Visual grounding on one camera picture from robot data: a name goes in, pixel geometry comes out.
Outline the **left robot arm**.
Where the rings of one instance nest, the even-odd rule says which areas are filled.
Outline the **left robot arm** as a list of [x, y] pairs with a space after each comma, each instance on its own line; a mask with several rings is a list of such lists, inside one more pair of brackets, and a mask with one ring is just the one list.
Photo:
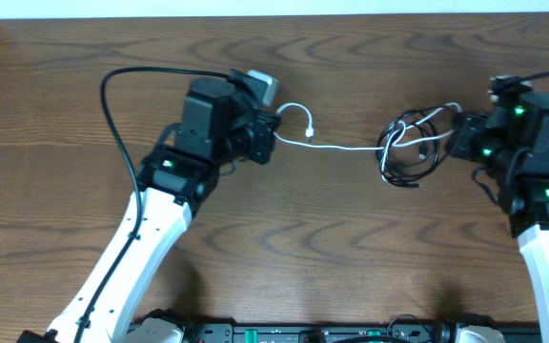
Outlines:
[[123, 221], [73, 301], [44, 333], [22, 342], [181, 342], [185, 328], [163, 318], [133, 323], [154, 274], [200, 205], [220, 169], [244, 158], [266, 164], [278, 116], [268, 113], [278, 81], [260, 71], [232, 71], [192, 81], [182, 119], [167, 126], [132, 174]]

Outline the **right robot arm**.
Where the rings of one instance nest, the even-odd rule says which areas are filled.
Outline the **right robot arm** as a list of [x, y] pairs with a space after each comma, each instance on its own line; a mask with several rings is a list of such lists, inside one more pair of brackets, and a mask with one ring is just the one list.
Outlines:
[[541, 339], [549, 342], [549, 93], [512, 91], [494, 109], [454, 115], [446, 145], [498, 185], [495, 201], [528, 269]]

